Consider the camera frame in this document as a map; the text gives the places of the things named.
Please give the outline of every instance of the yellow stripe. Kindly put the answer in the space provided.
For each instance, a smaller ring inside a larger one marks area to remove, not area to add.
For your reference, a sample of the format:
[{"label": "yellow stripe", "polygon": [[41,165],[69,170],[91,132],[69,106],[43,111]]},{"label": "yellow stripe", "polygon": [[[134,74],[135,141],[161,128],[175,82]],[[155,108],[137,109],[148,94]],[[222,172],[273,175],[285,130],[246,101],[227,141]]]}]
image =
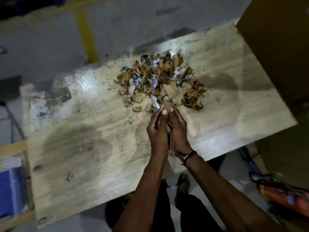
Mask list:
[{"label": "yellow stripe", "polygon": [[83,5],[80,4],[80,0],[72,0],[72,2],[72,9],[75,14],[77,25],[79,27],[79,33],[82,38],[83,47],[86,51],[87,62],[89,64],[98,62],[99,57],[95,49],[95,40],[88,23],[87,13]]}]

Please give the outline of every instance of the dusty table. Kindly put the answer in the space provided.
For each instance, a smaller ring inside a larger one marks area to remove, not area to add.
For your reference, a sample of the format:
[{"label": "dusty table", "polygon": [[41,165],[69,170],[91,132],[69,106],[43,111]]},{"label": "dusty table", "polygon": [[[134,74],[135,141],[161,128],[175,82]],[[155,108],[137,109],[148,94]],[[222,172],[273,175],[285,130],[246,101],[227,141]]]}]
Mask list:
[{"label": "dusty table", "polygon": [[[43,91],[26,85],[21,88],[23,128],[40,226],[135,190],[150,157],[150,115],[125,108],[112,82],[122,66],[142,53],[168,49],[181,50],[209,88],[201,111],[180,107],[190,143],[205,160],[296,124],[233,23],[145,48],[100,68],[82,68]],[[169,158],[165,176],[181,171],[178,164]]]}]

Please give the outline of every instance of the black pants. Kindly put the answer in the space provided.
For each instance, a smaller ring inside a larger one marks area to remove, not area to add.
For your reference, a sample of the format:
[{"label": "black pants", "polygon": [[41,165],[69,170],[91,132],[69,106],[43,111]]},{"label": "black pants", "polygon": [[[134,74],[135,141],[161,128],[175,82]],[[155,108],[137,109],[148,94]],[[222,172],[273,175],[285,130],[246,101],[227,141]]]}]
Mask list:
[{"label": "black pants", "polygon": [[[180,226],[182,232],[222,231],[202,201],[194,195],[178,192],[177,208],[180,210]],[[171,205],[166,185],[161,183],[154,212],[153,232],[175,231],[171,217]]]}]

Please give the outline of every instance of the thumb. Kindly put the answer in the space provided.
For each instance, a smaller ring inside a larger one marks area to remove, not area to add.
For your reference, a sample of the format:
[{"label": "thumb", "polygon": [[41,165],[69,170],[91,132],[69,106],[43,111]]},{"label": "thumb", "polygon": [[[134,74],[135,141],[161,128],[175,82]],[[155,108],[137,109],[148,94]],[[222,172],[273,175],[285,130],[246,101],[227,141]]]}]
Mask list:
[{"label": "thumb", "polygon": [[168,111],[164,109],[161,113],[160,117],[160,125],[159,130],[165,130],[166,129],[166,122],[168,121]]}]

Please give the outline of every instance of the shoe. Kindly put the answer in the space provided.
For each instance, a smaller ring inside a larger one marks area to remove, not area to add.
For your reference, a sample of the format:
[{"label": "shoe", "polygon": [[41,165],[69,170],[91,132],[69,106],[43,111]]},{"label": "shoe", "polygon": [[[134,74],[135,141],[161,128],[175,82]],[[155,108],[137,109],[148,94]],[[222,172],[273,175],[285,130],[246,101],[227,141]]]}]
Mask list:
[{"label": "shoe", "polygon": [[189,194],[189,188],[190,188],[190,178],[187,174],[182,173],[180,174],[178,178],[178,182],[176,184],[177,186],[177,193],[174,199],[175,206],[177,207],[177,195],[179,192]]}]

